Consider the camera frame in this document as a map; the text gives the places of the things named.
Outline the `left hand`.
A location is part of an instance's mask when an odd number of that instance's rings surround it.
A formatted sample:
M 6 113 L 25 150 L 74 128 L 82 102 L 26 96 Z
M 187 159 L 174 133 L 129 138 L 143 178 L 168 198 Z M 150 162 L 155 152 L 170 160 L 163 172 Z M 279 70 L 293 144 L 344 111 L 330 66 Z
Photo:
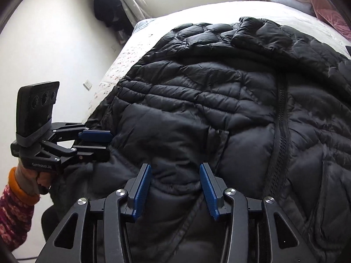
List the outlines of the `left hand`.
M 28 195 L 46 195 L 51 187 L 52 175 L 47 172 L 37 172 L 27 169 L 22 161 L 18 161 L 15 179 L 19 187 Z

